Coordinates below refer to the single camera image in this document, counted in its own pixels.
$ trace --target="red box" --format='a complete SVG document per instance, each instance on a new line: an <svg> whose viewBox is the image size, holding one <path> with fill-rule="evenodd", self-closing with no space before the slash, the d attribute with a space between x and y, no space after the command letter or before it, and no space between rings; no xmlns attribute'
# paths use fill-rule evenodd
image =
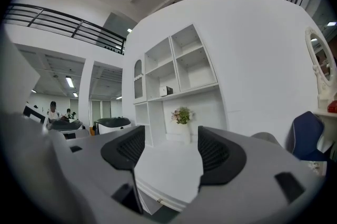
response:
<svg viewBox="0 0 337 224"><path fill-rule="evenodd" d="M328 105L329 113L337 113L337 100L334 100L332 103Z"/></svg>

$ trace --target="person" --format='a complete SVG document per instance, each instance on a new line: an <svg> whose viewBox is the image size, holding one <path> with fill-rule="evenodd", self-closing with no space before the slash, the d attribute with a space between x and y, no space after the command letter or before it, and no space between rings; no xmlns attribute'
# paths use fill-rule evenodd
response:
<svg viewBox="0 0 337 224"><path fill-rule="evenodd" d="M75 112L73 112L73 113L71 114L70 108L67 109L67 113L65 114L65 116L66 116L68 119L76 119L75 115L76 115Z"/></svg>
<svg viewBox="0 0 337 224"><path fill-rule="evenodd" d="M51 102L51 106L50 106L50 109L47 112L47 115L48 115L49 123L52 123L53 121L60 119L60 114L56 110L56 102L55 101Z"/></svg>

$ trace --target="oval mirror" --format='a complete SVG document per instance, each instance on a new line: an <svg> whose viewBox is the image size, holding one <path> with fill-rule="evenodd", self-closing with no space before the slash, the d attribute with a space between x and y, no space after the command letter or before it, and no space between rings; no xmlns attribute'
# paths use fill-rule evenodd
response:
<svg viewBox="0 0 337 224"><path fill-rule="evenodd" d="M325 47L320 38L314 33L310 35L310 40L322 73L327 80L330 80L331 64L329 63L328 57L326 56L328 53L325 51Z"/></svg>

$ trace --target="dark floor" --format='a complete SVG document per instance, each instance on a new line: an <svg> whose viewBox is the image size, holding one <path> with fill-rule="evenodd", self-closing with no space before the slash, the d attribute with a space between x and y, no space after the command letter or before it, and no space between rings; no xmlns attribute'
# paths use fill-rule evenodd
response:
<svg viewBox="0 0 337 224"><path fill-rule="evenodd" d="M150 215L149 213L144 211L144 217L151 219L152 221L156 221L158 223L169 223L172 219L174 219L179 212L166 207L162 206L155 214Z"/></svg>

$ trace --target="white mirror frame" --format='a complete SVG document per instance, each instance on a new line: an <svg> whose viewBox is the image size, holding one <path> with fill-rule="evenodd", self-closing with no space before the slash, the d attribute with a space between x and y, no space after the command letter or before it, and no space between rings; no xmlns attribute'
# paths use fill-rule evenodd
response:
<svg viewBox="0 0 337 224"><path fill-rule="evenodd" d="M320 64L317 60L315 51L312 47L311 43L311 35L314 34L317 40L320 42L323 50L328 58L330 64L330 80L327 80L323 71L320 67ZM305 31L305 41L308 47L310 57L313 63L313 70L317 77L317 85L318 85L318 101L319 108L326 109L328 104L330 104L336 97L337 94L337 67L334 61L332 52L325 38L322 37L321 33L316 32L313 28L308 27Z"/></svg>

